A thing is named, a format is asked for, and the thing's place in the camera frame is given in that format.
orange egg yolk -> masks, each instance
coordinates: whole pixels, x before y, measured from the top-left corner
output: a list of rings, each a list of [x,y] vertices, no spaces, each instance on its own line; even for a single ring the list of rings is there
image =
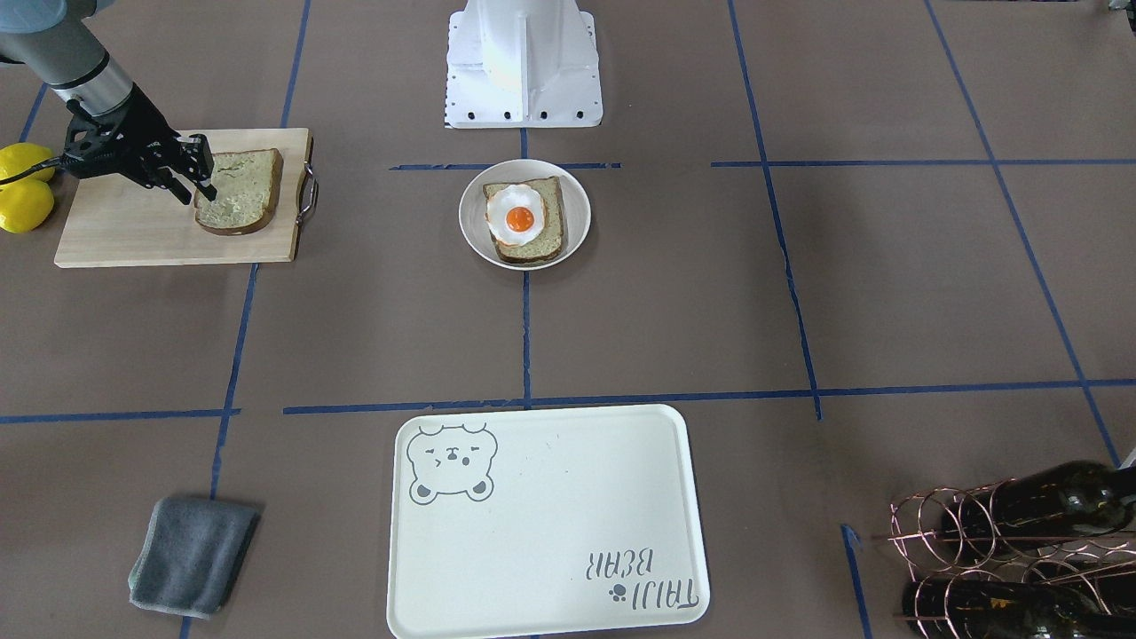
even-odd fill
[[[523,233],[533,227],[533,211],[528,210],[523,206],[513,207],[509,209],[509,213],[504,216],[504,223],[509,225],[517,233]]]

white bowl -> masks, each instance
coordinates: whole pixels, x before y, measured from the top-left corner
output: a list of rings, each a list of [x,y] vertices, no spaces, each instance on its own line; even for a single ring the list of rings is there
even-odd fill
[[[482,186],[493,182],[516,183],[552,176],[560,179],[560,191],[565,205],[561,211],[565,221],[565,239],[560,255],[556,259],[538,264],[509,264],[502,260],[498,257],[496,249],[493,248],[493,238],[485,224],[486,202]],[[466,236],[466,241],[469,242],[470,248],[477,251],[477,255],[504,268],[536,271],[568,259],[568,256],[584,243],[587,230],[592,226],[592,202],[587,200],[587,193],[584,192],[579,182],[559,166],[534,159],[515,159],[495,164],[474,177],[474,181],[466,186],[466,192],[461,194],[461,204],[458,205],[458,222],[461,224],[461,234]]]

wooden cutting board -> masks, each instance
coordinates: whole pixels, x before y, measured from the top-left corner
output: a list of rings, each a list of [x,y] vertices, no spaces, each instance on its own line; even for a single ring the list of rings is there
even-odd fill
[[[232,128],[204,133],[212,151],[279,149],[284,157],[281,196],[273,221],[249,235],[214,235],[193,221],[193,207],[161,189],[143,189],[122,175],[83,180],[56,251],[62,268],[173,266],[291,262],[299,235],[296,216],[303,165],[311,156],[307,128]]]

metal handle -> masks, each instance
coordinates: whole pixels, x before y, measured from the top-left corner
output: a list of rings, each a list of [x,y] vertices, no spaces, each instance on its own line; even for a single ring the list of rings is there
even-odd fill
[[[316,169],[311,167],[311,163],[303,163],[303,186],[307,186],[307,197],[300,196],[300,215],[295,216],[295,223],[299,226],[303,226],[303,223],[308,221],[311,211],[316,209],[316,200],[319,199],[319,179],[316,177]]]

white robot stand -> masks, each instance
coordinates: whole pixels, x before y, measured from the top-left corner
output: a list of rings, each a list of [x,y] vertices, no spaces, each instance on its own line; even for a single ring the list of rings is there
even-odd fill
[[[469,0],[450,16],[445,124],[595,126],[603,118],[595,19],[576,0]]]

